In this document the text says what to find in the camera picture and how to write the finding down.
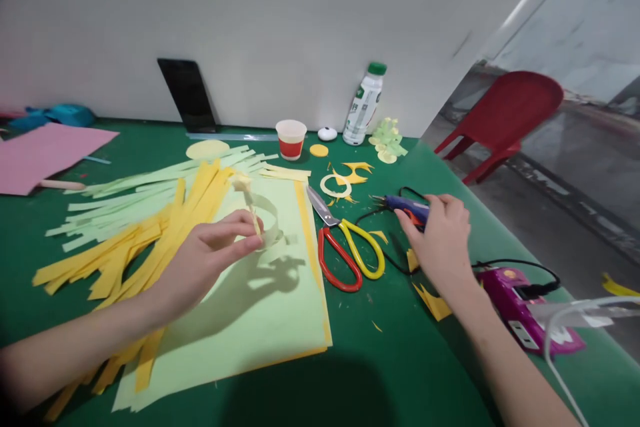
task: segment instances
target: pink paper sheet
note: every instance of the pink paper sheet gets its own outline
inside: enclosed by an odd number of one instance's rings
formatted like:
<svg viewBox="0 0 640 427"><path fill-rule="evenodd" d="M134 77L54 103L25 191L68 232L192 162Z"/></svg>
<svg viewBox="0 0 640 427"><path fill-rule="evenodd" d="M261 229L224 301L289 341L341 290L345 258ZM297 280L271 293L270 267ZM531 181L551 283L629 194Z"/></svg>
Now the pink paper sheet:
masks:
<svg viewBox="0 0 640 427"><path fill-rule="evenodd" d="M0 142L0 193L29 195L45 178L71 167L118 132L47 123Z"/></svg>

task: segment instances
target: green table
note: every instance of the green table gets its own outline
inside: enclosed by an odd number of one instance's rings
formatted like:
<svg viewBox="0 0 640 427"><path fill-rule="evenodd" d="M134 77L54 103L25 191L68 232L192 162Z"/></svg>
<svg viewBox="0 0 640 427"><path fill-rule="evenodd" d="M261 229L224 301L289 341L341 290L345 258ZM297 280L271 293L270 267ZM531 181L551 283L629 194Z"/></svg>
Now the green table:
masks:
<svg viewBox="0 0 640 427"><path fill-rule="evenodd" d="M95 156L111 165L82 161L57 178L103 183L118 177L154 170L184 160L191 143L181 125L132 121L100 121L96 127L121 132ZM315 143L310 134L307 147ZM518 240L449 171L433 152L415 139L403 145L411 153L395 165L385 165L366 143L349 147L340 139L329 144L328 158L308 152L295 167L313 171L311 185L318 186L329 161L339 173L349 173L341 162L367 161L375 166L367 183L354 185L352 196L360 203L340 201L332 207L338 218L355 221L372 208L369 195L395 193L402 185L430 193L460 197L471 212L473 231L469 242L471 260L521 258L534 260ZM260 153L276 153L277 143L252 143ZM281 159L278 165L291 166ZM66 195L38 191L30 197L0 197L3 286L0 327L8 344L61 322L85 314L93 307L86 300L91 280L64 287L53 297L31 286L37 268L65 257L60 238L45 238L48 228L65 217ZM383 230L407 247L391 213L366 219L367 230ZM363 248L367 263L373 254ZM394 258L401 255L386 247ZM145 255L134 263L137 268ZM339 278L351 274L337 261L331 248L327 263L335 264ZM519 267L535 282L547 282L544 272ZM325 354L280 364L218 381L166 397L138 414L116 412L111 406L117 385L102 396L88 390L76 393L59 424L190 426L280 425L492 425L500 424L471 347L456 319L437 323L422 304L409 279L388 265L378 281L365 279L356 294L346 294L325 281L334 346ZM552 300L564 300L564 291ZM373 326L375 322L381 329ZM586 350L557 359L558 369L592 426L631 424L640 416L638 365L605 333L582 331ZM544 363L534 363L549 377ZM48 403L31 415L41 418Z"/></svg>

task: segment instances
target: red paper cup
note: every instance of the red paper cup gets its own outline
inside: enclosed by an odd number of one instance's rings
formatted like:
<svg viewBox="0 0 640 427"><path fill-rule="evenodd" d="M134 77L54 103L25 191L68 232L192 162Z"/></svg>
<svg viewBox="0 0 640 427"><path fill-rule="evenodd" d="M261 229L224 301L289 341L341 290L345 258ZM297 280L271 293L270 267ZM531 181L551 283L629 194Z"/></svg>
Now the red paper cup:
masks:
<svg viewBox="0 0 640 427"><path fill-rule="evenodd" d="M297 120L281 120L275 124L280 141L280 155L284 160L298 160L307 135L307 126Z"/></svg>

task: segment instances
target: plastic bottle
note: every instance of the plastic bottle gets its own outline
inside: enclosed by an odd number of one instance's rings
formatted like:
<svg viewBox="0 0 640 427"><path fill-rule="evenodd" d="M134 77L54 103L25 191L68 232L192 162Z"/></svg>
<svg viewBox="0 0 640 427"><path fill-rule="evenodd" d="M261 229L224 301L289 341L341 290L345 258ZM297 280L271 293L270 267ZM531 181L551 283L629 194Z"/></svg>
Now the plastic bottle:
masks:
<svg viewBox="0 0 640 427"><path fill-rule="evenodd" d="M342 140L349 145L360 145L367 135L367 127L380 101L382 78L387 72L384 63L371 62L360 88L353 98Z"/></svg>

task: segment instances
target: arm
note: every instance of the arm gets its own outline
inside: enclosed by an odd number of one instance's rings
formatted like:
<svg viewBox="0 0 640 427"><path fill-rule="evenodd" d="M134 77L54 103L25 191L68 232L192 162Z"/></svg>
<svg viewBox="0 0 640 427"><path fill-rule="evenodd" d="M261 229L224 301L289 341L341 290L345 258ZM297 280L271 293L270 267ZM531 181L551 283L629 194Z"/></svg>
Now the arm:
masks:
<svg viewBox="0 0 640 427"><path fill-rule="evenodd" d="M427 195L431 211L422 234L395 213L425 275L449 304L474 345L507 426L579 426L495 313L471 270L469 212L450 195Z"/></svg>
<svg viewBox="0 0 640 427"><path fill-rule="evenodd" d="M246 237L235 242L236 236ZM262 245L241 210L196 226L147 291L0 350L0 372L16 407L26 411L136 340L195 307L231 264Z"/></svg>

